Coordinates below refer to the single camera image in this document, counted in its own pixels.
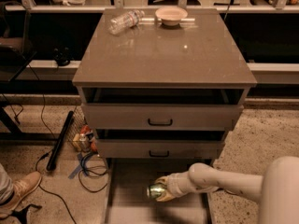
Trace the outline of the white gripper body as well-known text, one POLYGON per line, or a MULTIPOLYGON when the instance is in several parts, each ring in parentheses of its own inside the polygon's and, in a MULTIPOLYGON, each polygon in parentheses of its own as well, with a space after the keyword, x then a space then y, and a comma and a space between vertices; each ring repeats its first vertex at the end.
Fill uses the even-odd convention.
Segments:
POLYGON ((195 193, 196 186, 190 180, 187 172, 173 173, 167 179, 167 190, 175 198, 179 198, 189 193, 195 193))

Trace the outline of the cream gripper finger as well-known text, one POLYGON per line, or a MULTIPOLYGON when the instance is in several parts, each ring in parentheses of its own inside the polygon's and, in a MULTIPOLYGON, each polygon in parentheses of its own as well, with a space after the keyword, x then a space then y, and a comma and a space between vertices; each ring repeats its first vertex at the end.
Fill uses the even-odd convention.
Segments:
POLYGON ((161 176, 155 180, 155 184, 167 185, 168 176, 161 176))
POLYGON ((157 202, 169 202, 174 199, 174 196, 168 191, 163 191, 157 198, 157 202))

